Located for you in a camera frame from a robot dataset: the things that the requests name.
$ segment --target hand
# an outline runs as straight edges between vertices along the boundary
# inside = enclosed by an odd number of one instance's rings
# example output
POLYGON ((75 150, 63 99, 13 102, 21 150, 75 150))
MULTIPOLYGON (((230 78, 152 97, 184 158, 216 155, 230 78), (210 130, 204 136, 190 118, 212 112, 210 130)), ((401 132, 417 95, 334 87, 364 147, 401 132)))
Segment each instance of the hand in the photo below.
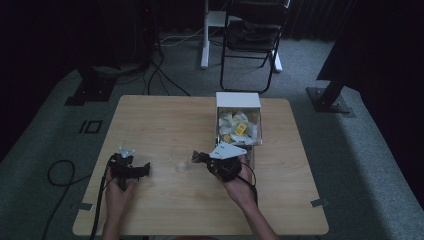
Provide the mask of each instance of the hand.
POLYGON ((121 221, 131 204, 137 181, 131 181, 124 192, 113 180, 109 169, 106 175, 106 183, 108 183, 106 188, 107 217, 102 237, 104 240, 119 239, 121 221))
MULTIPOLYGON (((246 156, 241 155, 238 157, 240 162, 247 164, 246 156)), ((242 170, 239 173, 239 176, 252 183, 252 172, 250 169, 242 164, 242 170)), ((238 178, 235 178, 232 181, 224 183, 224 187, 227 190, 230 198, 240 207, 251 207, 252 204, 256 205, 255 197, 252 189, 245 182, 241 181, 238 178)))

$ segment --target person's right hand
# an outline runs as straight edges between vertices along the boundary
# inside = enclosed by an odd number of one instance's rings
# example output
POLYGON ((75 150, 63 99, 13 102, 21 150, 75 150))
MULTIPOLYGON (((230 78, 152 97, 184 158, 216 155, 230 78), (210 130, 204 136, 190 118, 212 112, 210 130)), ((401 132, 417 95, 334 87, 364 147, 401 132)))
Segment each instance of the person's right hand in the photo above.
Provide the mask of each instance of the person's right hand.
MULTIPOLYGON (((239 160, 242 163, 247 164, 246 156, 241 155, 238 157, 239 160)), ((249 183, 252 183, 252 172, 250 169, 242 164, 242 170, 239 173, 239 176, 244 178, 249 183)), ((255 197, 252 189, 249 185, 247 185, 242 180, 235 178, 232 181, 224 183, 224 187, 227 190, 228 195, 230 198, 240 207, 250 207, 253 205, 256 205, 255 203, 255 197)))

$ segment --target table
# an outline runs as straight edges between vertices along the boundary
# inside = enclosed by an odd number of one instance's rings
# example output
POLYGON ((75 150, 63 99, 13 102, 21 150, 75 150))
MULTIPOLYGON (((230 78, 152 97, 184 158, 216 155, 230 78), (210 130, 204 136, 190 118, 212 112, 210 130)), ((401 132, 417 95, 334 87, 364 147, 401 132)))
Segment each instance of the table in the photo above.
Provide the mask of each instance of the table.
MULTIPOLYGON (((209 27, 224 27, 225 24, 225 12, 224 11, 209 11, 209 0, 205 0, 205 19, 203 29, 203 49, 202 49, 202 61, 200 67, 203 69, 208 68, 209 65, 209 27)), ((281 66, 280 57, 278 53, 275 58, 274 69, 276 72, 283 70, 281 66)))
MULTIPOLYGON (((255 147, 259 208, 279 235, 328 231, 319 195, 290 104, 261 99, 263 145, 255 147)), ((97 192, 106 162, 118 146, 135 149, 134 165, 151 163, 141 179, 124 235, 251 235, 241 210, 204 164, 175 171, 168 153, 175 146, 209 153, 215 146, 215 97, 123 96, 100 151, 73 231, 90 235, 97 192)), ((105 221, 102 203, 98 234, 105 221)))

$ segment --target chair backrest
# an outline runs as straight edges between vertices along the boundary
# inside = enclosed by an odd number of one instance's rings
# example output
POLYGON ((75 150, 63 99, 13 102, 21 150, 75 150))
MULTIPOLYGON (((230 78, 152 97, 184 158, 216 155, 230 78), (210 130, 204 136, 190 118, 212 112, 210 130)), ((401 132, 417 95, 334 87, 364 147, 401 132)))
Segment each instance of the chair backrest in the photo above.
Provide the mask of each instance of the chair backrest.
POLYGON ((283 26, 288 18, 288 9, 280 0, 230 0, 227 16, 235 16, 255 24, 283 26))

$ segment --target chair seat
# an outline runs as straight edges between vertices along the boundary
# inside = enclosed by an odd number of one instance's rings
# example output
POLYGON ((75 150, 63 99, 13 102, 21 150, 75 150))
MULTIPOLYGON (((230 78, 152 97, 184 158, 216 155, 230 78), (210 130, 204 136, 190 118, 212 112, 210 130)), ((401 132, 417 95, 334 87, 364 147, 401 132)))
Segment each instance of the chair seat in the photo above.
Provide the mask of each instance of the chair seat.
POLYGON ((244 21, 231 21, 227 31, 227 47, 229 49, 268 52, 274 49, 274 39, 278 34, 278 27, 249 29, 244 21))

